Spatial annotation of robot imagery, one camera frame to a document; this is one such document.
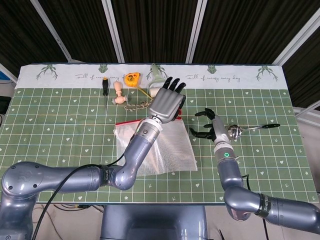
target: yellow tape measure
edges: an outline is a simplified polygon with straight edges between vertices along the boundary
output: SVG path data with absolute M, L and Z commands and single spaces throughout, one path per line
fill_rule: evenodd
M 127 85 L 128 87 L 132 87 L 132 88 L 138 88 L 140 75 L 141 74 L 139 72 L 128 73 L 124 77 L 125 85 Z

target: spoon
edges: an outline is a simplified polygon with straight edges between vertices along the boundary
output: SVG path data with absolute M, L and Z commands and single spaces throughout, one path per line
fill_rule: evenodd
M 242 132 L 244 130 L 253 130 L 253 129 L 271 129 L 271 128 L 277 128 L 280 124 L 274 123 L 274 124 L 267 124 L 267 125 L 261 125 L 256 127 L 249 127 L 249 128 L 241 128 L 238 125 L 230 125 L 228 127 L 228 136 L 230 139 L 238 139 L 240 138 Z

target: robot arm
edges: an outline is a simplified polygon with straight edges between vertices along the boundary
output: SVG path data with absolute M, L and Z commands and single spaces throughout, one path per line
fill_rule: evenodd
M 227 131 L 219 116 L 208 108 L 196 116 L 208 116 L 212 124 L 209 132 L 191 133 L 198 138 L 211 139 L 214 155 L 218 162 L 221 185 L 225 191 L 224 202 L 232 218 L 247 220 L 251 213 L 264 218 L 271 224 L 287 228 L 320 234 L 320 209 L 302 201 L 289 200 L 255 193 L 244 188 L 234 150 L 230 144 Z
M 179 79 L 172 84 L 169 77 L 153 100 L 148 113 L 124 151 L 125 164 L 89 166 L 75 172 L 59 193 L 95 191 L 100 186 L 128 190 L 135 183 L 137 172 L 162 130 L 161 124 L 173 121 L 185 101 L 181 90 L 186 86 Z M 19 162 L 2 177 L 0 205 L 0 240 L 28 240 L 33 232 L 32 211 L 39 193 L 56 190 L 76 167 L 48 167 L 36 162 Z

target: green cutting mat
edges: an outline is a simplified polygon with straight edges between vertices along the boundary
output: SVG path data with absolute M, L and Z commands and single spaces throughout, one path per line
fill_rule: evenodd
M 137 89 L 124 89 L 130 104 L 147 98 Z M 225 124 L 281 127 L 243 133 L 233 142 L 250 187 L 273 197 L 317 202 L 317 194 L 287 90 L 187 89 L 183 119 L 188 130 L 207 131 L 206 117 L 194 114 L 213 109 Z M 113 89 L 105 115 L 101 89 L 20 88 L 15 91 L 0 129 L 0 175 L 14 163 L 33 161 L 52 167 L 109 164 L 116 160 L 115 123 L 144 118 L 146 109 L 126 111 L 113 105 Z M 190 136 L 198 171 L 139 177 L 133 188 L 101 187 L 96 192 L 59 194 L 64 203 L 201 203 L 224 202 L 213 142 Z M 51 191 L 41 192 L 46 202 Z

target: black curtain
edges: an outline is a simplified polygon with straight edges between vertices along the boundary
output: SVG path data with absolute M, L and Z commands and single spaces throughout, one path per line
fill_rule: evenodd
M 113 0 L 127 63 L 185 63 L 197 0 Z
M 320 28 L 289 58 L 283 71 L 293 106 L 306 108 L 320 100 Z
M 118 62 L 101 0 L 39 2 L 73 59 Z
M 29 0 L 0 2 L 0 63 L 18 77 L 20 67 L 66 62 L 48 28 Z
M 193 62 L 271 64 L 319 0 L 208 0 Z

